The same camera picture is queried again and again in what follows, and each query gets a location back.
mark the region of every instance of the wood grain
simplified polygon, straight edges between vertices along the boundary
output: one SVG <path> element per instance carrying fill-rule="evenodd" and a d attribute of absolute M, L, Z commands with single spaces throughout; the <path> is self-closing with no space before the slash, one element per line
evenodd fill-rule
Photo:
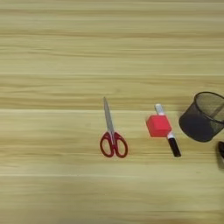
<path fill-rule="evenodd" d="M 223 25 L 222 0 L 0 0 L 0 223 L 223 223 L 223 132 L 179 127 L 223 95 Z M 100 152 L 103 96 L 125 159 Z M 149 137 L 157 102 L 182 158 Z"/>

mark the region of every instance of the black marker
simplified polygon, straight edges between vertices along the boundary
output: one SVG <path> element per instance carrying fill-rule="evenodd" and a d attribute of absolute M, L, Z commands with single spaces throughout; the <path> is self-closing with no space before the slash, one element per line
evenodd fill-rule
<path fill-rule="evenodd" d="M 155 108 L 156 108 L 157 114 L 159 116 L 165 116 L 165 112 L 164 112 L 161 104 L 156 104 Z M 167 139 L 168 139 L 168 142 L 171 146 L 171 150 L 172 150 L 172 153 L 173 153 L 174 157 L 175 158 L 180 158 L 181 153 L 179 151 L 178 144 L 176 142 L 175 136 L 173 135 L 172 131 L 168 134 Z"/>

